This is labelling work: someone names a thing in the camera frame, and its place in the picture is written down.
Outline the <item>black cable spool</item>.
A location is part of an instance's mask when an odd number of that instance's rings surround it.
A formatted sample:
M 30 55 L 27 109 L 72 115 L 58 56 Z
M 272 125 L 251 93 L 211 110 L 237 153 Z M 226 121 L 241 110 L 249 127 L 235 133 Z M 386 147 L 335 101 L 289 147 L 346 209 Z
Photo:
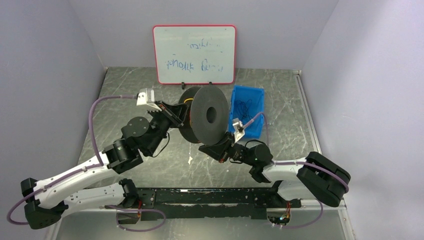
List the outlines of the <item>black cable spool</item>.
M 178 102 L 189 106 L 184 126 L 179 128 L 185 140 L 193 144 L 214 145 L 224 137 L 229 104 L 221 89 L 213 85 L 190 87 Z

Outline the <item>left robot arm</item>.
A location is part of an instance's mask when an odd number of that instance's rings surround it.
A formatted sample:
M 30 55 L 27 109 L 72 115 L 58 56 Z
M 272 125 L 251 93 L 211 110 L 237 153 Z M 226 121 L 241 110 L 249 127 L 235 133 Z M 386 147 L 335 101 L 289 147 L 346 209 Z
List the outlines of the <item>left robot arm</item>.
M 127 210 L 140 205 L 142 200 L 131 179 L 99 188 L 91 188 L 91 184 L 131 170 L 145 157 L 157 157 L 163 151 L 162 140 L 170 137 L 170 129 L 186 125 L 189 111 L 185 102 L 155 101 L 150 104 L 151 120 L 132 118 L 122 127 L 121 138 L 89 160 L 44 180 L 23 180 L 20 203 L 24 206 L 25 223 L 38 230 L 85 209 L 106 206 Z

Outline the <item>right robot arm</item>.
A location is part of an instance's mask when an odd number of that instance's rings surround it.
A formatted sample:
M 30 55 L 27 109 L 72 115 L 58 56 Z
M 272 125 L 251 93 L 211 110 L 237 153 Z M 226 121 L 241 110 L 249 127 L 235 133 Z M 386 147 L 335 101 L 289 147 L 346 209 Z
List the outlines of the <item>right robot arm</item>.
M 316 199 L 337 207 L 349 192 L 350 174 L 319 152 L 294 160 L 275 160 L 268 145 L 255 140 L 248 147 L 226 133 L 214 145 L 201 145 L 199 151 L 219 163 L 230 161 L 250 166 L 249 174 L 258 183 L 277 183 L 277 194 L 285 201 Z

